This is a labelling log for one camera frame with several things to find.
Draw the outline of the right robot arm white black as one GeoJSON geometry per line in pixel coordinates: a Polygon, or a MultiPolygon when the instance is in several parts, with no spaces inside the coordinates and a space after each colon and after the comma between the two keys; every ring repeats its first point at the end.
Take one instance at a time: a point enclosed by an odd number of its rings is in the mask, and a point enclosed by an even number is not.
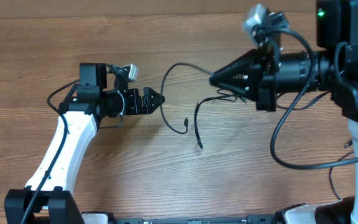
{"type": "Polygon", "coordinates": [[[354,157],[303,169],[352,164],[355,194],[332,203],[293,205],[264,217],[265,223],[358,223],[358,1],[318,1],[316,25],[317,51],[290,29],[284,13],[254,6],[242,25],[254,48],[209,79],[265,111],[275,111],[285,93],[326,91],[348,120],[354,157]]]}

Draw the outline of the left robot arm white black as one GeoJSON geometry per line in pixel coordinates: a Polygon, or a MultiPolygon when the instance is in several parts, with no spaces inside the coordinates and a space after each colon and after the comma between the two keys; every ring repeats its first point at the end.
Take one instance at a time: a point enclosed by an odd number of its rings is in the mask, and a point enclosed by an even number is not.
{"type": "Polygon", "coordinates": [[[105,117],[151,114],[165,98],[150,87],[140,95],[128,84],[137,78],[133,64],[81,63],[79,79],[58,107],[58,123],[48,150],[21,190],[8,191],[8,223],[115,223],[112,213],[80,212],[73,190],[84,154],[105,117]]]}

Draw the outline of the thin black cable silver tip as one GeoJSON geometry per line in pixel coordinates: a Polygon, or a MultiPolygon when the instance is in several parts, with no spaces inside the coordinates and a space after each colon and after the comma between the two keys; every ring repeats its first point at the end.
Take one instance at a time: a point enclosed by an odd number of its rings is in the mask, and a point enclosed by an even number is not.
{"type": "Polygon", "coordinates": [[[226,119],[224,107],[235,106],[236,103],[247,104],[249,100],[244,96],[231,93],[229,90],[219,88],[216,90],[216,96],[207,97],[197,102],[193,115],[193,124],[195,130],[195,138],[200,149],[204,149],[201,135],[206,134],[205,130],[208,122],[213,123],[214,119],[218,119],[218,126],[221,125],[219,119],[226,119]]]}

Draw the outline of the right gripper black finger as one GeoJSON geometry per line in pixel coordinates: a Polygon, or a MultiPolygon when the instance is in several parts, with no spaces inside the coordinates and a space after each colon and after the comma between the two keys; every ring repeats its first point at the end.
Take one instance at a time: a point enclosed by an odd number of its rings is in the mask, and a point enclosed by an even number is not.
{"type": "Polygon", "coordinates": [[[245,86],[255,73],[256,49],[250,50],[241,55],[235,61],[227,64],[225,67],[216,70],[209,78],[211,85],[228,84],[235,86],[245,86]]]}
{"type": "Polygon", "coordinates": [[[220,80],[216,81],[218,87],[229,90],[236,95],[243,96],[251,101],[257,101],[259,81],[258,80],[220,80]]]}

